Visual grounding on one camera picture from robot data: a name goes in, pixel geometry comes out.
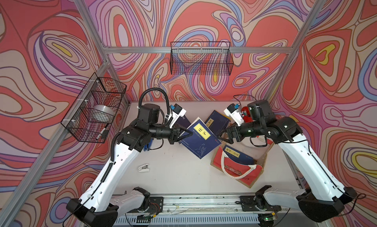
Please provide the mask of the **red beige canvas tote bag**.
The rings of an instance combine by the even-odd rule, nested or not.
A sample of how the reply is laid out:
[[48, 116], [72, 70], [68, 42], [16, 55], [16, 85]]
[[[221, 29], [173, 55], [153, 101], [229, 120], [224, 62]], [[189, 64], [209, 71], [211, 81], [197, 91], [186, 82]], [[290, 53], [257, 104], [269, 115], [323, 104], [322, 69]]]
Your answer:
[[[255, 160], [255, 165], [241, 165], [225, 157], [222, 149], [230, 146]], [[222, 172], [226, 177], [236, 180], [242, 185], [251, 188], [257, 179], [263, 174], [267, 161], [268, 152], [274, 146], [272, 140], [263, 140], [263, 137], [243, 139], [241, 142], [222, 144], [215, 149], [212, 156], [211, 166]]]

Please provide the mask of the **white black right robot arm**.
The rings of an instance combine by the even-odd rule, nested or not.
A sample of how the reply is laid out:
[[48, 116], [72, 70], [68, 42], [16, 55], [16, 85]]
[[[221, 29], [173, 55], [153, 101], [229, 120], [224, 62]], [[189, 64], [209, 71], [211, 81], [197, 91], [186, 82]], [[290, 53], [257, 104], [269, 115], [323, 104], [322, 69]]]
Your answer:
[[266, 185], [255, 193], [251, 202], [256, 209], [266, 211], [272, 206], [284, 206], [301, 210], [310, 220], [320, 223], [342, 216], [345, 205], [356, 202], [355, 189], [344, 186], [329, 171], [292, 118], [277, 119], [267, 100], [249, 103], [247, 109], [251, 122], [244, 121], [239, 104], [230, 104], [224, 110], [234, 120], [233, 125], [223, 130], [227, 134], [225, 142], [232, 144], [258, 136], [271, 139], [288, 155], [309, 185], [308, 189], [299, 190]]

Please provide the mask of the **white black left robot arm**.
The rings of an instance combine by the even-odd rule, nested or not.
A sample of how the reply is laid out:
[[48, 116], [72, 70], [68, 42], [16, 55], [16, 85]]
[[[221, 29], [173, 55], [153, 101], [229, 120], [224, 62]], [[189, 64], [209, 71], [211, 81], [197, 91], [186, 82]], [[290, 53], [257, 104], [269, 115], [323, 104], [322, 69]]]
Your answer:
[[95, 181], [78, 199], [71, 199], [66, 209], [88, 227], [111, 227], [118, 217], [129, 211], [147, 210], [150, 193], [136, 187], [113, 198], [115, 188], [134, 159], [152, 139], [167, 139], [170, 144], [184, 139], [186, 129], [175, 126], [186, 110], [178, 104], [168, 105], [162, 123], [158, 122], [160, 107], [156, 104], [138, 106], [137, 118], [118, 132], [111, 143], [111, 155]]

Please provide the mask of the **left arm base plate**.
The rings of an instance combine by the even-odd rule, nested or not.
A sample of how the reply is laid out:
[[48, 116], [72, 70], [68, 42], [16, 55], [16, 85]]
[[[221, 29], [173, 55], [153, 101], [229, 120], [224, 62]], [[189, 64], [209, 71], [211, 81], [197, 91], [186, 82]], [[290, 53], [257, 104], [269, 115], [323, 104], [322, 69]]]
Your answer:
[[141, 207], [136, 210], [137, 213], [158, 214], [163, 211], [164, 198], [151, 197], [147, 207]]

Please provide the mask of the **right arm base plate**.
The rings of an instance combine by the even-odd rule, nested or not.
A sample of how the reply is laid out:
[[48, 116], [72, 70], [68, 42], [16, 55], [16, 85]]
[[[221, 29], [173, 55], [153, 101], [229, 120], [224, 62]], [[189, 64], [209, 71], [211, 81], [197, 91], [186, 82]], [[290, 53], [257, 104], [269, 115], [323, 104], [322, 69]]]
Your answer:
[[270, 205], [263, 197], [257, 196], [240, 196], [240, 204], [244, 212], [247, 211], [274, 211], [279, 212], [282, 210], [279, 205]]

